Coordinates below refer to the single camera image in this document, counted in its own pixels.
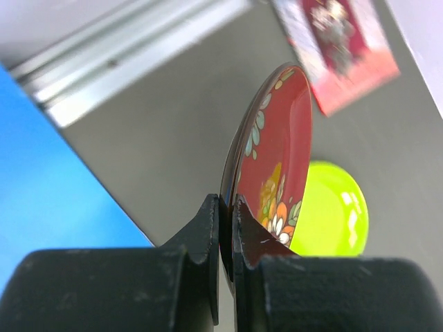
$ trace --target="blue surface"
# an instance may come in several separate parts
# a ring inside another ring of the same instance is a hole
[[[0,294],[35,250],[151,246],[2,68],[0,186]]]

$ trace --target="yellow-green plate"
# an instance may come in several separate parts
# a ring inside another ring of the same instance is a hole
[[[291,250],[355,257],[365,248],[368,230],[368,207],[357,182],[334,164],[310,162]]]

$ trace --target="white flower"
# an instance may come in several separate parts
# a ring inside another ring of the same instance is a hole
[[[268,232],[278,239],[282,244],[289,242],[289,234],[282,232],[283,218],[278,218],[277,214],[274,215],[272,221],[268,224]]]

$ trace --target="red card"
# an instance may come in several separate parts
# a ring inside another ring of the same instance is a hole
[[[327,116],[400,72],[371,0],[273,0]]]

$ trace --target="gray table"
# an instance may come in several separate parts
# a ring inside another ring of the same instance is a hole
[[[443,295],[443,120],[387,7],[377,4],[402,76],[332,118],[315,108],[312,158],[340,165],[360,184],[370,212],[365,254],[416,261]],[[218,192],[255,91],[294,60],[271,7],[258,5],[63,134],[161,244]],[[219,330],[232,331],[224,282],[220,297]]]

